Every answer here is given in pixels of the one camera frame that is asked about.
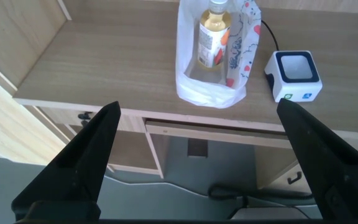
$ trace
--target small white device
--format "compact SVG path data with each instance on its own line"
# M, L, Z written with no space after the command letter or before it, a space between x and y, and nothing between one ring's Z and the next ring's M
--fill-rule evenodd
M313 101L323 83L310 51L275 51L265 68L274 101Z

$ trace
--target black cable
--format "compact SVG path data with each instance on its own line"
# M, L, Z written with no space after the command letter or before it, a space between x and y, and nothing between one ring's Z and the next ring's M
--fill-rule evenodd
M278 43L277 43L276 37L273 34L273 31L270 29L270 27L267 25L267 23L265 21L262 21L262 23L266 26L266 28L268 29L268 31L272 35L273 40L274 40L274 44L276 45L276 49L277 49L277 51L279 51L280 49L278 48Z

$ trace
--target blue label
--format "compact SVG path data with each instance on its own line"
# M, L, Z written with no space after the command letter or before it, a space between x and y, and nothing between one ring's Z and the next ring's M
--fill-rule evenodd
M303 99L308 99L310 97L311 97L311 93L305 93L302 98Z

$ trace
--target plastic bottle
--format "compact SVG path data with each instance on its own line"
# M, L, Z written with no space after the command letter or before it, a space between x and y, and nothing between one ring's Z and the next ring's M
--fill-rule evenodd
M227 0L209 0L200 19L198 63L204 70L220 70L230 36L231 17L226 11Z

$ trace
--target green button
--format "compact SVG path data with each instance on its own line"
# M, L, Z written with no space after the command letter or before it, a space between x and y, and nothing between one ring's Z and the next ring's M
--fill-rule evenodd
M292 94L286 94L286 95L284 96L284 99L289 100L289 99L291 99L291 97L292 97Z

